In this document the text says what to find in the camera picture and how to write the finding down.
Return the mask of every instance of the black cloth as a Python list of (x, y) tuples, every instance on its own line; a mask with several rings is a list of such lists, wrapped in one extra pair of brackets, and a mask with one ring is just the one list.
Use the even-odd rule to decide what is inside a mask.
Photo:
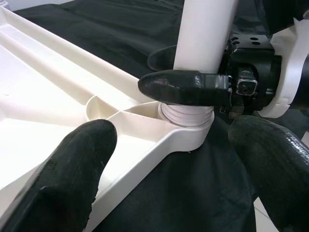
[[(246, 7), (238, 12), (252, 15), (238, 15), (233, 31), (263, 33)], [(152, 72), (148, 55), (177, 43), (182, 8), (183, 0), (75, 0), (16, 13), (140, 78)], [(254, 232), (256, 194), (228, 142), (230, 123), (216, 112), (202, 147), (168, 155), (95, 231)], [(309, 126), (296, 110), (278, 123), (300, 138)]]

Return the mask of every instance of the white tile floor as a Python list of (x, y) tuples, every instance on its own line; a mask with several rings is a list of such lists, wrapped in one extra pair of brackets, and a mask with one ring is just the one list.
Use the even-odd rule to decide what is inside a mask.
[[(306, 132), (302, 139), (303, 143), (309, 147), (309, 132)], [(256, 231), (257, 232), (278, 232), (261, 202), (258, 198), (254, 202), (255, 207), (255, 219), (256, 219)]]

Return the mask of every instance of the black rubber finger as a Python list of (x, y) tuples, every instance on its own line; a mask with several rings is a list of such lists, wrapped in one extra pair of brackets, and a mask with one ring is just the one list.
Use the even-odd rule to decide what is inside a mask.
[(107, 120), (87, 122), (67, 135), (6, 210), (0, 231), (81, 232), (116, 143)]
[(214, 106), (228, 102), (229, 77), (167, 70), (145, 75), (138, 86), (146, 96), (166, 104)]
[(308, 232), (308, 148), (287, 128), (253, 116), (236, 119), (228, 137), (279, 231)]

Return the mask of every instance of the white plastic tube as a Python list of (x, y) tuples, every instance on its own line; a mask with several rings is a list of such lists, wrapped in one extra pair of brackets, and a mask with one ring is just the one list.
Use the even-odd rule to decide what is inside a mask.
[[(185, 0), (174, 69), (218, 72), (237, 3), (238, 0)], [(168, 108), (168, 114), (163, 112), (165, 117), (181, 126), (206, 123), (213, 111), (213, 107), (164, 105), (161, 108)], [(192, 120), (192, 114), (199, 115), (196, 122)]]

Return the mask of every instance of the white plastic base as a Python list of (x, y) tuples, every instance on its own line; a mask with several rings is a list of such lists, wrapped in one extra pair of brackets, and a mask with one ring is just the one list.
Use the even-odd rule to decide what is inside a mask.
[(198, 127), (160, 119), (137, 78), (4, 8), (0, 70), (0, 216), (66, 134), (104, 118), (118, 143), (85, 230), (92, 231), (166, 155), (201, 146), (214, 119)]

